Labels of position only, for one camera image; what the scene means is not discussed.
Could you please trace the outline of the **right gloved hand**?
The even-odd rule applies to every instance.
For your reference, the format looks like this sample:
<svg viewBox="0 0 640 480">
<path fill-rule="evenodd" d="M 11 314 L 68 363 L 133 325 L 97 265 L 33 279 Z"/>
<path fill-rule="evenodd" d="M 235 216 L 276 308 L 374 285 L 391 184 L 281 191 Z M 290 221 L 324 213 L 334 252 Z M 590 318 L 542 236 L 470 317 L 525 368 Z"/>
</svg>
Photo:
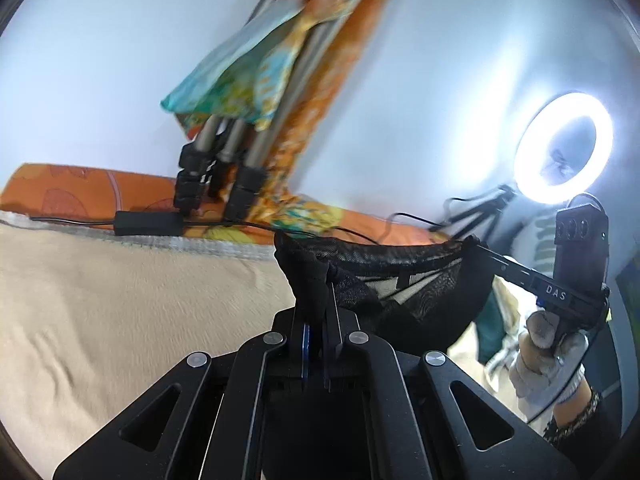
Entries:
<svg viewBox="0 0 640 480">
<path fill-rule="evenodd" d="M 526 330 L 518 336 L 520 348 L 509 377 L 527 418 L 570 400 L 585 378 L 582 358 L 588 338 L 575 332 L 555 341 L 559 325 L 556 314 L 540 309 L 529 315 Z"/>
</svg>

